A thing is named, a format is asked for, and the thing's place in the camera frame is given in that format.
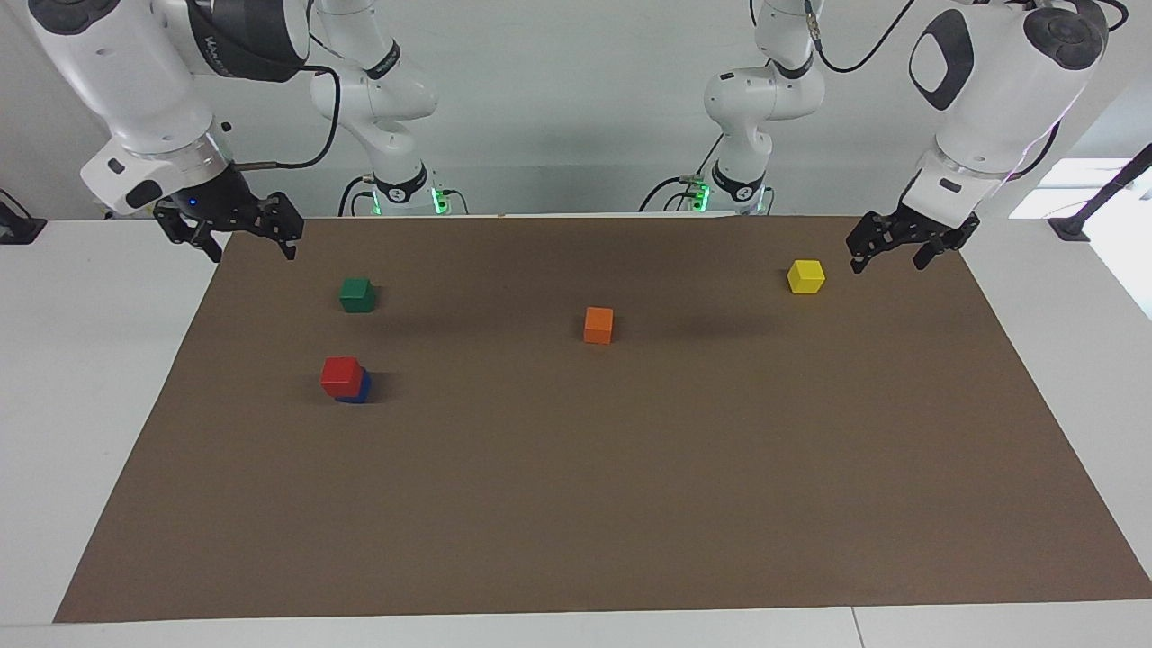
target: red cube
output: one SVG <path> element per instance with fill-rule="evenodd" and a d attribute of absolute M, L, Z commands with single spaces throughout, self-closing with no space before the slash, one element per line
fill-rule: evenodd
<path fill-rule="evenodd" d="M 355 398 L 361 391 L 363 379 L 364 368 L 350 355 L 329 357 L 324 361 L 320 386 L 332 398 Z"/>

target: green light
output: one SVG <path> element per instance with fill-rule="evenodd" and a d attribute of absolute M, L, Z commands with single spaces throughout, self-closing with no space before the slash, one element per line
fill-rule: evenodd
<path fill-rule="evenodd" d="M 694 211 L 707 211 L 708 198 L 712 196 L 712 188 L 707 184 L 697 187 L 696 197 L 692 199 Z"/>
<path fill-rule="evenodd" d="M 444 194 L 435 187 L 432 188 L 432 205 L 435 208 L 437 216 L 448 213 L 448 210 L 450 209 L 450 205 Z"/>

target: black stand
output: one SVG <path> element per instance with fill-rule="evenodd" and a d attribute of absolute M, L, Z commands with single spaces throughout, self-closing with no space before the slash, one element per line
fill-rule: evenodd
<path fill-rule="evenodd" d="M 1099 194 L 1076 212 L 1076 216 L 1049 218 L 1048 225 L 1063 241 L 1090 242 L 1091 239 L 1084 234 L 1084 224 L 1087 223 L 1087 219 L 1092 218 L 1113 196 L 1143 175 L 1150 167 L 1152 167 L 1152 144 L 1144 146 L 1144 150 L 1137 153 L 1132 161 L 1124 165 L 1124 168 L 1120 169 L 1120 173 L 1105 184 Z"/>
<path fill-rule="evenodd" d="M 22 218 L 0 202 L 0 227 L 9 229 L 0 234 L 0 246 L 26 246 L 36 240 L 48 221 L 43 218 Z"/>

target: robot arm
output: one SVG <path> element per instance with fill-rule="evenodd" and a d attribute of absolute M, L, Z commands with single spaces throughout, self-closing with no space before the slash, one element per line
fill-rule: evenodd
<path fill-rule="evenodd" d="M 401 123 L 431 115 L 439 101 L 423 70 L 406 55 L 376 0 L 319 0 L 327 47 L 347 65 L 340 68 L 341 127 L 367 151 L 378 196 L 392 212 L 441 211 L 434 173 Z M 317 110 L 332 118 L 333 89 L 312 83 Z"/>
<path fill-rule="evenodd" d="M 205 14 L 190 0 L 167 9 L 141 0 L 29 0 L 36 37 L 112 133 L 108 144 L 81 171 L 84 182 L 120 213 L 170 197 L 179 212 L 156 213 L 165 233 L 175 243 L 203 249 L 213 261 L 221 255 L 213 231 L 272 239 L 289 259 L 303 234 L 303 219 L 287 196 L 275 193 L 259 199 L 249 190 L 222 145 L 211 108 L 192 90 L 188 65 L 195 53 L 202 65 L 214 61 L 219 67 L 210 67 L 218 74 L 290 77 L 303 56 L 288 38 L 286 16 L 291 12 L 283 10 L 281 0 L 275 5 L 281 7 L 280 20 L 270 22 L 279 23 L 279 31 L 264 24 L 263 32 L 256 25 L 241 33 L 225 32 L 213 23 L 214 17 L 223 25 L 238 24 L 234 17 L 220 17 L 226 7 L 237 6 L 235 1 L 219 0 Z M 172 31 L 181 25 L 190 37 L 177 47 Z M 257 32 L 264 40 L 248 43 Z M 306 31 L 303 43 L 306 55 Z M 241 55 L 245 47 L 268 60 L 256 58 L 245 65 Z M 285 63 L 268 65 L 275 61 Z"/>
<path fill-rule="evenodd" d="M 1094 0 L 972 5 L 929 24 L 909 66 L 943 123 L 888 216 L 870 212 L 848 236 L 852 270 L 902 244 L 920 244 L 923 270 L 958 250 L 975 211 L 1044 141 L 1087 85 L 1108 40 Z"/>
<path fill-rule="evenodd" d="M 823 5 L 816 2 L 817 14 Z M 705 95 L 708 116 L 723 130 L 707 179 L 711 195 L 737 213 L 759 204 L 772 156 L 768 123 L 810 115 L 824 103 L 803 0 L 765 0 L 757 24 L 756 43 L 768 65 L 717 75 Z"/>

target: orange cube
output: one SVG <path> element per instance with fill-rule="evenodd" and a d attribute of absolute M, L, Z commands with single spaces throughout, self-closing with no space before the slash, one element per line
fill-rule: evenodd
<path fill-rule="evenodd" d="M 612 309 L 588 307 L 584 314 L 584 341 L 592 345 L 612 344 Z"/>

